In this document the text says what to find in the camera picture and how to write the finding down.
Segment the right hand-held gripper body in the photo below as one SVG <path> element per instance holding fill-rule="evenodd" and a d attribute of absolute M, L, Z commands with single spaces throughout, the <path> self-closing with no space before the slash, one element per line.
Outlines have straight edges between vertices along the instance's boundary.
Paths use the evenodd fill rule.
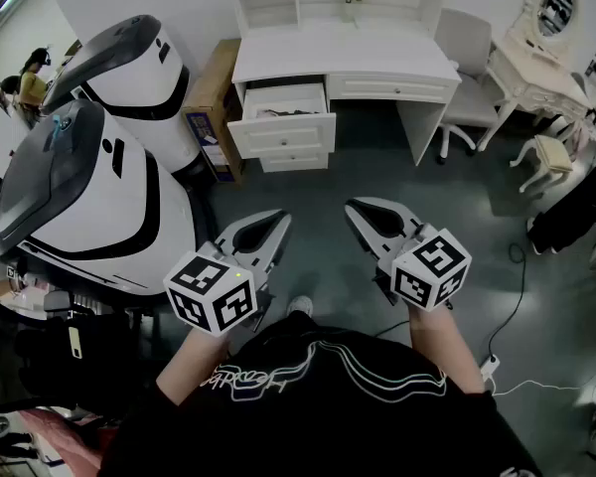
<path fill-rule="evenodd" d="M 459 291 L 472 256 L 447 230 L 423 224 L 377 261 L 386 292 L 432 311 Z"/>

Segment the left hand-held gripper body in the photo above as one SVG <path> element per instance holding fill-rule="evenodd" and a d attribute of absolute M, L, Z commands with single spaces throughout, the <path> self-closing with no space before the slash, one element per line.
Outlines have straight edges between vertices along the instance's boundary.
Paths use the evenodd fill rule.
<path fill-rule="evenodd" d="M 175 315 L 214 337 L 241 323 L 256 330 L 272 301 L 260 275 L 210 241 L 187 252 L 163 284 Z"/>

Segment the person's left forearm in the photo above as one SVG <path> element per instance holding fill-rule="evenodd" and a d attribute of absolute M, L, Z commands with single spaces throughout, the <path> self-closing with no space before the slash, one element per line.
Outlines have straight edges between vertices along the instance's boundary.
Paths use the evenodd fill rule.
<path fill-rule="evenodd" d="M 228 333 L 219 336 L 193 328 L 156 380 L 158 389 L 180 405 L 227 355 Z"/>

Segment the person's right forearm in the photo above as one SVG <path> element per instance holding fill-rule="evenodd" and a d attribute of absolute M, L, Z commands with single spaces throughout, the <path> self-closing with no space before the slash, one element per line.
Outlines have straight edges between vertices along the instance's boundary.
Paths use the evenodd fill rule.
<path fill-rule="evenodd" d="M 465 394 L 482 394 L 485 385 L 473 353 L 445 304 L 431 311 L 408 305 L 412 348 L 426 357 Z"/>

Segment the white desk with drawers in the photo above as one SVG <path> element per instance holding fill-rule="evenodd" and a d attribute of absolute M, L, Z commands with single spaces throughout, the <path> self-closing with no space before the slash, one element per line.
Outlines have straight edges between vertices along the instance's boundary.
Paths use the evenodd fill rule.
<path fill-rule="evenodd" d="M 444 0 L 363 0 L 358 25 L 344 23 L 344 0 L 233 0 L 241 42 L 232 83 L 245 91 L 320 83 L 329 110 L 329 75 L 388 76 L 441 81 L 460 77 L 435 42 Z M 395 104 L 415 162 L 420 162 L 447 103 L 386 100 Z"/>

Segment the person's white shoe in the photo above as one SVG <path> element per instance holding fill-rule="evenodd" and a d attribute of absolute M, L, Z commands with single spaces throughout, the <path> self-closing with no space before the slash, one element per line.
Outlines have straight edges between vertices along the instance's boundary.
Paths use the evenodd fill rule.
<path fill-rule="evenodd" d="M 287 315 L 291 315 L 293 313 L 303 313 L 307 317 L 311 318 L 313 316 L 313 301 L 310 297 L 306 295 L 300 295 L 294 297 L 287 306 Z"/>

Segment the brown cardboard box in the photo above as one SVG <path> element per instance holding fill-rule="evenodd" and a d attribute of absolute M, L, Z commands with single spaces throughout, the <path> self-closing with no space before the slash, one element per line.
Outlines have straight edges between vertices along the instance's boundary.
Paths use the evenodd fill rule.
<path fill-rule="evenodd" d="M 181 113 L 219 183 L 241 184 L 244 162 L 228 124 L 242 104 L 232 83 L 240 39 L 221 40 L 195 81 Z"/>

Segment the grey office chair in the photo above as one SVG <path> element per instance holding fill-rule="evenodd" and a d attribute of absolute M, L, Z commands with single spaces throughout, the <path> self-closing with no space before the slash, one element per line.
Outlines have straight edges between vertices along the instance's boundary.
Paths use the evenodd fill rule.
<path fill-rule="evenodd" d="M 442 143 L 436 161 L 443 165 L 448 156 L 451 136 L 461 138 L 467 145 L 467 153 L 473 155 L 477 150 L 476 144 L 463 128 L 490 129 L 498 121 L 493 100 L 480 83 L 488 64 L 492 26 L 477 16 L 444 8 L 436 29 L 435 42 L 461 79 L 439 123 Z"/>

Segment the cream stool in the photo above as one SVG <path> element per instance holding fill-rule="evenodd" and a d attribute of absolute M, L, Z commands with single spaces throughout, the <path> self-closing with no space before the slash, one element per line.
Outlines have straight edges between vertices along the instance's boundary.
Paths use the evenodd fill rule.
<path fill-rule="evenodd" d="M 530 150 L 534 151 L 538 164 L 534 174 L 520 185 L 520 194 L 535 184 L 539 184 L 540 193 L 545 193 L 550 188 L 564 183 L 573 172 L 573 163 L 565 144 L 546 135 L 535 135 L 528 140 L 522 146 L 518 157 L 509 162 L 509 166 L 518 167 Z"/>

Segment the person's black printed shirt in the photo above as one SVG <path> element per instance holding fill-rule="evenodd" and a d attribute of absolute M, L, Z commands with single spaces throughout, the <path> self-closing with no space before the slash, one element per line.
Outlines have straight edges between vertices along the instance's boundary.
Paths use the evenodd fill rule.
<path fill-rule="evenodd" d="M 180 402 L 155 387 L 98 477 L 541 477 L 489 393 L 465 393 L 408 346 L 269 326 Z"/>

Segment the black office chair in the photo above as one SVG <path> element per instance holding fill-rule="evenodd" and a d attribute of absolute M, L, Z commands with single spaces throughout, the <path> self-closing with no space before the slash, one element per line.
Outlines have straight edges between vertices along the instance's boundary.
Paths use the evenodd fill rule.
<path fill-rule="evenodd" d="M 121 417 L 143 385 L 126 315 L 38 320 L 0 304 L 0 412 L 59 406 Z"/>

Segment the cream vanity table with mirror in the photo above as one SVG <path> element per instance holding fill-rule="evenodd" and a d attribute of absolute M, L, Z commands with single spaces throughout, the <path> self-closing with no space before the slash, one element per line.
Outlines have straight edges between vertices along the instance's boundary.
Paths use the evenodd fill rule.
<path fill-rule="evenodd" d="M 579 38 L 580 0 L 524 0 L 504 37 L 493 43 L 485 77 L 504 97 L 496 103 L 497 122 L 477 143 L 483 152 L 517 109 L 539 118 L 561 115 L 568 122 L 562 141 L 580 129 L 592 105 L 572 75 L 574 42 Z"/>

